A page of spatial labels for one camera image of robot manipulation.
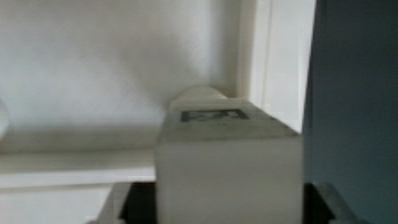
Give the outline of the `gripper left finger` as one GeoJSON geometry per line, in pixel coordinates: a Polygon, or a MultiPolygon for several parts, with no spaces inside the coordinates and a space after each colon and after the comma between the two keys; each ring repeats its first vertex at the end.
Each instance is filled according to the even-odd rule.
{"type": "Polygon", "coordinates": [[[157,224],[154,182],[113,184],[97,218],[86,224],[157,224]]]}

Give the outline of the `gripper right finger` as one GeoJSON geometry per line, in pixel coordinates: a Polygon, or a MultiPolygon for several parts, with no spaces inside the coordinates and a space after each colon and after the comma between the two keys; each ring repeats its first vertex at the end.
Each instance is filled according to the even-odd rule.
{"type": "Polygon", "coordinates": [[[330,183],[303,185],[301,224],[367,224],[356,217],[330,183]]]}

